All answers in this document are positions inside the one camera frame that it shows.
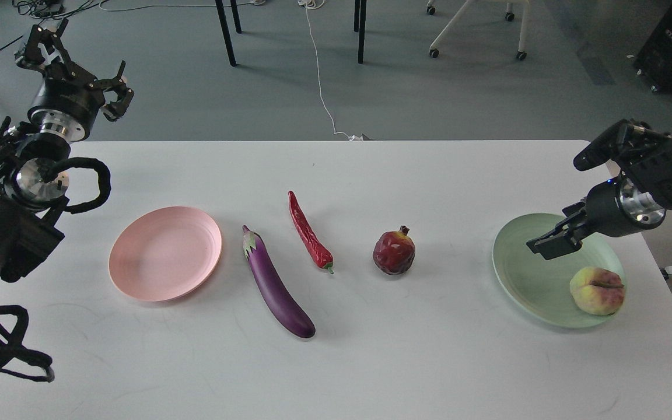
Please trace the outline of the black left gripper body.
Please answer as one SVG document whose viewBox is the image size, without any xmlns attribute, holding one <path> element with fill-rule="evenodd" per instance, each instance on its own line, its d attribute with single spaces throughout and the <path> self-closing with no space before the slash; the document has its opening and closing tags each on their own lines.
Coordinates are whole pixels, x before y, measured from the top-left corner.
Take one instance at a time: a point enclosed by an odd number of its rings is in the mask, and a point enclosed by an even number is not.
<svg viewBox="0 0 672 420">
<path fill-rule="evenodd" d="M 71 80 L 46 78 L 27 111 L 27 119 L 41 130 L 61 134 L 67 142 L 85 140 L 101 107 L 102 91 L 88 90 Z"/>
</svg>

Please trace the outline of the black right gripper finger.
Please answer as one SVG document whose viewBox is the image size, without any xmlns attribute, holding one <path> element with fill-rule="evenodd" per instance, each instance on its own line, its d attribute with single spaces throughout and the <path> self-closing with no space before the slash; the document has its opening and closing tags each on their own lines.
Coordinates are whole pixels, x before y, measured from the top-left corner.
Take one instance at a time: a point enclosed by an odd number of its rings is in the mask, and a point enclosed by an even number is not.
<svg viewBox="0 0 672 420">
<path fill-rule="evenodd" d="M 587 228 L 586 212 L 574 212 L 540 237 L 526 242 L 528 249 L 544 260 L 554 260 L 582 249 L 584 237 L 590 234 Z"/>
</svg>

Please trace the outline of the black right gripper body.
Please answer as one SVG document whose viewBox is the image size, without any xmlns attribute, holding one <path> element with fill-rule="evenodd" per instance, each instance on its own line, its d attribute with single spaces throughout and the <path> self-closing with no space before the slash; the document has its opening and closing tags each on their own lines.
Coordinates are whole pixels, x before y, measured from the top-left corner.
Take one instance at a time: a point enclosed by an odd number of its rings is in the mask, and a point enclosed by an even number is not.
<svg viewBox="0 0 672 420">
<path fill-rule="evenodd" d="M 588 234 L 623 237 L 660 226 L 666 210 L 628 178 L 612 178 L 562 212 L 571 226 L 582 227 Z"/>
</svg>

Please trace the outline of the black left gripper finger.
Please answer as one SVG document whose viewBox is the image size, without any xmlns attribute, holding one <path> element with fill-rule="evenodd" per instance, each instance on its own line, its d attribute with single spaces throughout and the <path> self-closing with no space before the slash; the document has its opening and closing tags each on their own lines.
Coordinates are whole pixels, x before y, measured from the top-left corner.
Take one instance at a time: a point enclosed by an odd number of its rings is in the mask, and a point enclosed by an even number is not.
<svg viewBox="0 0 672 420">
<path fill-rule="evenodd" d="M 126 62 L 121 61 L 117 74 L 111 79 L 96 79 L 92 82 L 92 89 L 102 93 L 114 93 L 114 101 L 105 103 L 101 110 L 105 118 L 110 122 L 116 122 L 122 118 L 134 97 L 134 91 L 128 87 L 123 77 Z"/>
<path fill-rule="evenodd" d="M 63 19 L 55 29 L 35 24 L 15 52 L 16 66 L 36 71 L 46 80 L 77 80 L 77 64 L 62 43 L 68 23 L 69 19 Z"/>
</svg>

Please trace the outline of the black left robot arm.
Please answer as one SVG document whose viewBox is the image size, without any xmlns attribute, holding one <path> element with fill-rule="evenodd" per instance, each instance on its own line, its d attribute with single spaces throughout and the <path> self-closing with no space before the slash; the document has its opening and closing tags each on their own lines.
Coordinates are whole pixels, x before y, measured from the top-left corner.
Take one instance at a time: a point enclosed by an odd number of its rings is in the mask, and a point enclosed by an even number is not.
<svg viewBox="0 0 672 420">
<path fill-rule="evenodd" d="M 101 207 L 111 192 L 110 171 L 101 160 L 72 157 L 71 146 L 90 136 L 98 113 L 110 122 L 127 111 L 134 91 L 117 74 L 99 79 L 73 61 L 56 29 L 35 24 L 15 55 L 17 67 L 42 76 L 27 120 L 0 126 L 0 281 L 13 284 L 34 271 L 64 234 L 64 213 Z M 0 306 L 0 373 L 34 382 L 54 380 L 48 354 L 24 346 L 27 310 Z"/>
</svg>

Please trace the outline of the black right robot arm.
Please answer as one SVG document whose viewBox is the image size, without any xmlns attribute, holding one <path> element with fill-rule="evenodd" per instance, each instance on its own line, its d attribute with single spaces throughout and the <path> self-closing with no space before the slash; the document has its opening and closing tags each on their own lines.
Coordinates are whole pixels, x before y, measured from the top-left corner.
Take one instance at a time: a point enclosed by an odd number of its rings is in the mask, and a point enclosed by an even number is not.
<svg viewBox="0 0 672 420">
<path fill-rule="evenodd" d="M 565 218 L 552 230 L 526 242 L 531 252 L 553 260 L 579 251 L 592 234 L 623 237 L 663 223 L 672 210 L 672 135 L 620 120 L 584 147 L 573 166 L 586 171 L 609 160 L 618 165 L 618 175 L 564 208 Z"/>
</svg>

